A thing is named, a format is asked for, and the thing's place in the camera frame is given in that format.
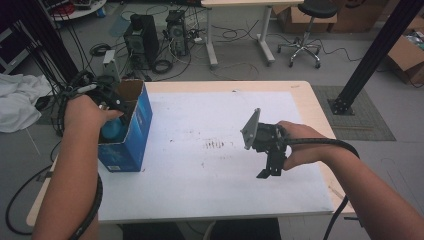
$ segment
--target human hand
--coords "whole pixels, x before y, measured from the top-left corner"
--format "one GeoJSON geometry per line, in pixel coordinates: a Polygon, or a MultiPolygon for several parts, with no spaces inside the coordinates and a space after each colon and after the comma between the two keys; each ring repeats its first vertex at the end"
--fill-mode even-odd
{"type": "MultiPolygon", "coordinates": [[[[278,124],[286,129],[290,139],[326,138],[315,129],[306,125],[295,124],[287,121],[280,121],[278,124]]],[[[290,147],[292,149],[292,154],[284,162],[284,170],[289,170],[302,164],[314,163],[317,161],[325,162],[332,157],[335,151],[343,150],[340,147],[328,144],[299,144],[290,147]]]]}
{"type": "Polygon", "coordinates": [[[68,101],[65,111],[65,130],[70,127],[101,128],[106,121],[122,116],[118,110],[102,110],[93,100],[82,95],[68,101]]]}

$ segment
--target human arm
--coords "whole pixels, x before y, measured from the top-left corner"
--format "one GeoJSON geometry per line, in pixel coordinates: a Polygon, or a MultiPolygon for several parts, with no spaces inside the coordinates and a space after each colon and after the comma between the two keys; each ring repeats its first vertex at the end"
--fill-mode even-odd
{"type": "MultiPolygon", "coordinates": [[[[68,239],[86,218],[96,193],[100,128],[121,114],[99,109],[84,95],[68,102],[61,148],[33,239],[68,239]]],[[[81,239],[97,239],[97,224],[96,217],[81,239]]]]}
{"type": "MultiPolygon", "coordinates": [[[[289,138],[325,138],[314,129],[279,122],[289,138]]],[[[322,161],[334,173],[371,239],[424,239],[424,218],[353,153],[338,146],[292,146],[283,169],[322,161]]]]}

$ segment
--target chair base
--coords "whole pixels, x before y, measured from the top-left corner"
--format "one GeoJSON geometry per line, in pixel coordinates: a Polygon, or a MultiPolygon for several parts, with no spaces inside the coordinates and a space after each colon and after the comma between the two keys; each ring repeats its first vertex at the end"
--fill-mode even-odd
{"type": "Polygon", "coordinates": [[[300,39],[299,37],[296,37],[293,43],[288,43],[288,44],[278,44],[278,53],[281,52],[281,48],[282,47],[291,47],[291,48],[296,48],[296,51],[293,53],[293,55],[290,58],[290,64],[289,67],[293,67],[293,63],[294,63],[294,59],[296,58],[296,56],[302,52],[305,51],[306,53],[308,53],[311,57],[313,57],[315,59],[315,68],[320,68],[321,67],[321,61],[318,57],[318,53],[321,50],[321,46],[320,45],[316,45],[316,44],[305,44],[306,40],[309,37],[309,32],[305,32],[303,39],[300,39]]]}

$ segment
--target desk leg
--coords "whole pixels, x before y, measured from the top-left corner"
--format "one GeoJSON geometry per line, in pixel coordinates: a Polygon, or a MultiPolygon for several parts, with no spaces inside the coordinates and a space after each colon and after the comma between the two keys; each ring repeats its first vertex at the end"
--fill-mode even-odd
{"type": "Polygon", "coordinates": [[[211,64],[211,68],[218,66],[218,60],[216,59],[215,49],[213,49],[212,44],[212,19],[211,19],[211,11],[212,8],[208,8],[207,10],[207,37],[206,37],[206,48],[208,50],[209,62],[211,64]]]}
{"type": "Polygon", "coordinates": [[[272,55],[271,50],[269,50],[268,44],[265,41],[266,34],[268,32],[269,19],[271,17],[271,10],[272,6],[265,7],[262,33],[257,35],[259,45],[261,46],[262,51],[265,53],[266,59],[268,60],[268,66],[270,66],[271,63],[275,62],[275,58],[272,55]]]}

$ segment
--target office stool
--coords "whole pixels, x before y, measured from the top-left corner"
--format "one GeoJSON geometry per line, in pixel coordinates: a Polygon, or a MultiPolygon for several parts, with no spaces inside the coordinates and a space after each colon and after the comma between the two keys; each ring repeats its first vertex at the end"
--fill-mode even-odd
{"type": "Polygon", "coordinates": [[[315,68],[321,67],[321,62],[319,57],[317,56],[319,51],[321,50],[320,45],[316,44],[307,44],[309,34],[311,32],[312,24],[315,18],[331,18],[337,13],[337,6],[330,2],[330,0],[305,0],[302,4],[297,6],[301,12],[304,14],[311,16],[311,20],[309,21],[308,28],[303,34],[303,38],[300,39],[296,37],[293,43],[289,44],[278,44],[278,53],[281,52],[281,47],[294,47],[297,50],[293,53],[290,58],[289,67],[293,67],[294,58],[302,51],[307,52],[313,58],[315,58],[315,68]]]}

